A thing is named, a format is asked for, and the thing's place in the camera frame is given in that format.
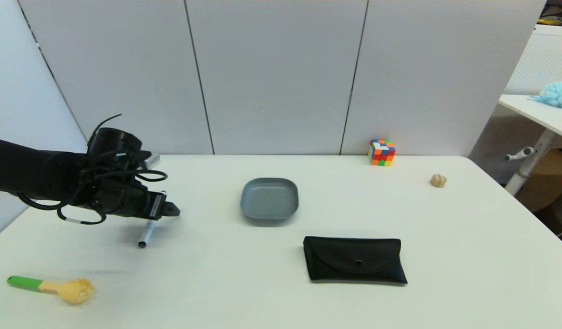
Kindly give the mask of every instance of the black pouch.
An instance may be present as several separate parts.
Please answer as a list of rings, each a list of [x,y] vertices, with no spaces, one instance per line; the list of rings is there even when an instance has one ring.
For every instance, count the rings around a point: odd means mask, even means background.
[[[399,239],[305,237],[310,279],[407,283],[400,264]]]

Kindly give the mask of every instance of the green handle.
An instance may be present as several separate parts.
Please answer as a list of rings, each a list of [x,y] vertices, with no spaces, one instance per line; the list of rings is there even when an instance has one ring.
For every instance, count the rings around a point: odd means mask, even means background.
[[[39,285],[41,285],[42,282],[43,280],[31,279],[29,277],[22,277],[16,275],[11,275],[9,279],[7,279],[7,283],[9,283],[9,285],[30,288],[30,289],[37,289],[37,290],[39,290]]]

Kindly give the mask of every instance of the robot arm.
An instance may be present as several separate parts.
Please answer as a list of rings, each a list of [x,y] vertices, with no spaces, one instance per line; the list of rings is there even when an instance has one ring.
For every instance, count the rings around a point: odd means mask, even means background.
[[[166,202],[166,194],[152,192],[145,181],[167,178],[151,170],[158,155],[141,151],[141,141],[130,133],[112,128],[96,129],[86,154],[53,152],[26,148],[0,140],[0,191],[9,192],[29,206],[56,210],[61,219],[77,223],[101,223],[107,214],[123,217],[160,219],[178,216],[179,209]],[[161,175],[150,179],[144,174]],[[46,206],[34,200],[56,200]],[[68,204],[95,210],[98,222],[67,218],[62,208]]]

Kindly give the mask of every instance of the desk leg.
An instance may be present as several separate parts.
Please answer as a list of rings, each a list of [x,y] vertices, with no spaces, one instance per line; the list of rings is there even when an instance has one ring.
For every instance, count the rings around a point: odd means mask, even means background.
[[[520,188],[525,184],[526,180],[529,179],[540,159],[542,159],[551,147],[552,139],[554,137],[555,133],[549,129],[544,130],[544,133],[540,135],[540,138],[535,145],[535,154],[532,154],[524,160],[524,162],[520,165],[520,168],[508,182],[508,185],[506,185],[506,191],[508,191],[508,193],[515,196],[518,191],[520,191]]]

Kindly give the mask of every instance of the wooden block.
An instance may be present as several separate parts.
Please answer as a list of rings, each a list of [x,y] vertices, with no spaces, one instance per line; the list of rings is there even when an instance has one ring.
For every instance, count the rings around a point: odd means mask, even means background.
[[[433,175],[433,177],[431,177],[431,185],[433,185],[435,187],[441,188],[441,187],[445,186],[446,181],[447,181],[447,179],[443,175],[435,174],[435,175]]]

